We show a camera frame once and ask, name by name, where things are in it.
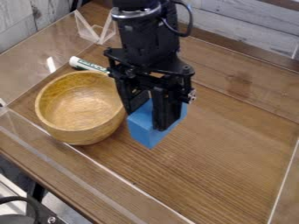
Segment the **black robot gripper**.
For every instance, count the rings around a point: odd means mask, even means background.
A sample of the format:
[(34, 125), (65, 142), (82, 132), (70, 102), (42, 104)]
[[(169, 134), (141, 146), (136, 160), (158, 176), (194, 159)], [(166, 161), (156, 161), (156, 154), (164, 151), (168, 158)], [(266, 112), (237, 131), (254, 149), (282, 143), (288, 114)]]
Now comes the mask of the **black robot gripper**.
[(182, 102), (193, 100), (192, 68), (178, 59), (180, 39), (192, 27), (178, 30), (177, 3), (113, 3), (120, 43), (104, 55), (109, 75), (130, 115), (153, 99), (153, 128), (165, 131), (181, 117)]

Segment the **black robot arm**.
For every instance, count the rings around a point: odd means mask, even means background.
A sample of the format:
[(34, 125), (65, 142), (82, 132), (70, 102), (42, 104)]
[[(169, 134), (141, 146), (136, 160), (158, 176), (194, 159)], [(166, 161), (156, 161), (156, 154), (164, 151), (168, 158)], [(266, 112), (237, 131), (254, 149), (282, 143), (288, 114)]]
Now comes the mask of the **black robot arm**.
[(128, 114), (150, 102), (153, 129), (164, 131), (180, 119), (182, 104), (194, 98), (194, 71), (177, 56), (180, 39), (192, 33), (178, 30), (176, 7), (182, 0), (112, 0), (121, 46), (108, 48), (109, 77)]

